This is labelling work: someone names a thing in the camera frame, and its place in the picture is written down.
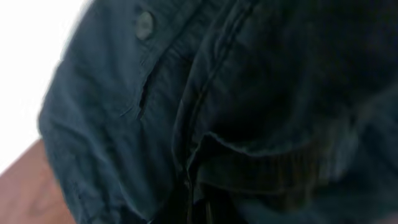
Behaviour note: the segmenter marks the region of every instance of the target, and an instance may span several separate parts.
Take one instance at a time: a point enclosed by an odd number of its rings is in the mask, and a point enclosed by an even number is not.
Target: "white background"
[[[0,0],[0,174],[39,137],[37,116],[87,0]]]

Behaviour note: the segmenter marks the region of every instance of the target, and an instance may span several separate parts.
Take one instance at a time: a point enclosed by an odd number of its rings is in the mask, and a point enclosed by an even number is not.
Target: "dark blue shirt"
[[[39,118],[76,222],[195,223],[203,201],[213,223],[397,210],[397,10],[96,0]]]

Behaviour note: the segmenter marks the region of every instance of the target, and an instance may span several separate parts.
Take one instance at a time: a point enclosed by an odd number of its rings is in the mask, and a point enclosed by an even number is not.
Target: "button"
[[[143,12],[137,19],[136,36],[140,40],[146,40],[154,31],[154,18],[149,12]]]

